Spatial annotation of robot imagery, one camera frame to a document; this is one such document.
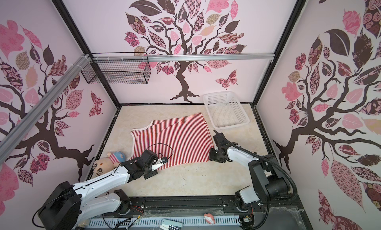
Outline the red white striped tank top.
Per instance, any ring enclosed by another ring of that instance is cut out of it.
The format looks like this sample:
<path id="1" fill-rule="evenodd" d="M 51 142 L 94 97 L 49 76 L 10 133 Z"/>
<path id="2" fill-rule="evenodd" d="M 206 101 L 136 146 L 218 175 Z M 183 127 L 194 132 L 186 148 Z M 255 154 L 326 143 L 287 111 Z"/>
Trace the red white striped tank top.
<path id="1" fill-rule="evenodd" d="M 168 158 L 161 169 L 209 161 L 214 143 L 202 113 L 189 116 L 153 120 L 149 126 L 131 131 L 132 157 L 151 150 Z"/>

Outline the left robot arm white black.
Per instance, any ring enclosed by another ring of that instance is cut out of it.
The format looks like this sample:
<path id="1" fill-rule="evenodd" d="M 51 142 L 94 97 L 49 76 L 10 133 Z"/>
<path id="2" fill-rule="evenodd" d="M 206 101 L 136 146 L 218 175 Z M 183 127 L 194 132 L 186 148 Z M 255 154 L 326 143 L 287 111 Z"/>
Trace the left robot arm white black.
<path id="1" fill-rule="evenodd" d="M 167 158 L 138 157 L 120 163 L 115 169 L 76 184 L 59 184 L 43 206 L 35 213 L 46 230 L 71 230 L 93 217 L 116 212 L 127 214 L 133 207 L 127 194 L 118 186 L 140 177 L 150 178 L 167 163 Z"/>

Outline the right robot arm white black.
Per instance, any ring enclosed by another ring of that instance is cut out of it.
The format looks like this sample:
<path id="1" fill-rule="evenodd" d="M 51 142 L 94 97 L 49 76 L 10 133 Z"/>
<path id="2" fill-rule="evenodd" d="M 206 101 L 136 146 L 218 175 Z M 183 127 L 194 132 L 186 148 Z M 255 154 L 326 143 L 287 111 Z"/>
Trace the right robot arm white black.
<path id="1" fill-rule="evenodd" d="M 210 149 L 209 160 L 237 162 L 249 170 L 252 184 L 235 194 L 235 205 L 241 211 L 246 211 L 254 203 L 267 203 L 280 198 L 291 190 L 290 182 L 276 168 L 277 164 L 269 163 L 273 160 L 272 155 L 258 158 L 235 147 L 218 147 Z"/>

